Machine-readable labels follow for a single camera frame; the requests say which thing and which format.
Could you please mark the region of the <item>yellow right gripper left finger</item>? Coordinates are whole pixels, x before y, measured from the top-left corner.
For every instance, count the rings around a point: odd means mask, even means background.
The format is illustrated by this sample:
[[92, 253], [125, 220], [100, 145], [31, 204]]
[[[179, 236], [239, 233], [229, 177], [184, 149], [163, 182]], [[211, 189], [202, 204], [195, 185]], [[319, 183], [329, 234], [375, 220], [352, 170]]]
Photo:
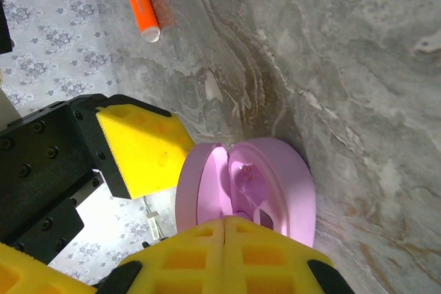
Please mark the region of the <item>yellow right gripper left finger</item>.
[[205, 222], [127, 256], [99, 293], [222, 293], [224, 243], [224, 222]]

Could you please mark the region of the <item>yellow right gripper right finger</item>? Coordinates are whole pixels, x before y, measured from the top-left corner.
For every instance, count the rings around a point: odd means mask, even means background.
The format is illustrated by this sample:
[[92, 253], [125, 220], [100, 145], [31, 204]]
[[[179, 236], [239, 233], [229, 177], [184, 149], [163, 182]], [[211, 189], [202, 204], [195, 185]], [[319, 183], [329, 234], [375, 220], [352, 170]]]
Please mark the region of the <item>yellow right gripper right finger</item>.
[[224, 226], [225, 293], [353, 293], [325, 254], [239, 217]]

